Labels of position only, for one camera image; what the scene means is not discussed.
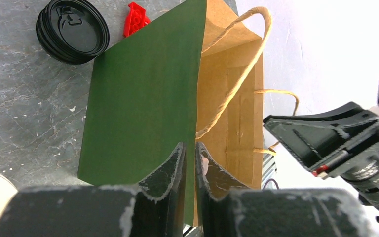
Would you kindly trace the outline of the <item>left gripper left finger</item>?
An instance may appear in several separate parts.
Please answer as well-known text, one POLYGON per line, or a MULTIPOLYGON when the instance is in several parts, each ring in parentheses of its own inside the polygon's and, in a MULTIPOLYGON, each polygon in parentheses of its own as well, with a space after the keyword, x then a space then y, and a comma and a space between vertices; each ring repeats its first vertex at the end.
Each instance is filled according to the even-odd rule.
POLYGON ((21 189, 0 217, 0 237, 181 237, 186 146, 134 185, 21 189))

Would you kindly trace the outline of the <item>green paper bag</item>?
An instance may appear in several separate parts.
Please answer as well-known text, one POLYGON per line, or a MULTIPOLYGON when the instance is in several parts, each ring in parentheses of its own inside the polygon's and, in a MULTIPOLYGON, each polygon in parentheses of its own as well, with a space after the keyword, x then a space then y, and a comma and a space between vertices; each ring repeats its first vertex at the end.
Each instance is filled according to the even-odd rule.
POLYGON ((262 53, 273 19, 186 0, 94 60, 77 176, 132 184, 187 147, 184 220, 195 217, 195 144, 243 184, 262 184, 262 53))

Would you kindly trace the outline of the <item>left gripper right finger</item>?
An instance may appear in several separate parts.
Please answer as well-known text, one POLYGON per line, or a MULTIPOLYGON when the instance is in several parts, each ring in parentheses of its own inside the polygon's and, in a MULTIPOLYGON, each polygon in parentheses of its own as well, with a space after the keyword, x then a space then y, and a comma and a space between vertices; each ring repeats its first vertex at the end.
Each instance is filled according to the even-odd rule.
POLYGON ((356 198, 339 189, 251 189, 195 146, 198 222, 206 237, 374 237, 356 198))

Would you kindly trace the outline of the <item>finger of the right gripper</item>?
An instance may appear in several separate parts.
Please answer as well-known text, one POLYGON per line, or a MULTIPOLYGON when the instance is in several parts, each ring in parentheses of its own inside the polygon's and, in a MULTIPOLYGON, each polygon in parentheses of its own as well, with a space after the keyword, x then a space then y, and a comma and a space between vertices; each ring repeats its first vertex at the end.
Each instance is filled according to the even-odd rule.
POLYGON ((269 115, 263 123, 309 172, 340 152, 352 158, 379 142, 379 116, 354 102, 315 115, 269 115))

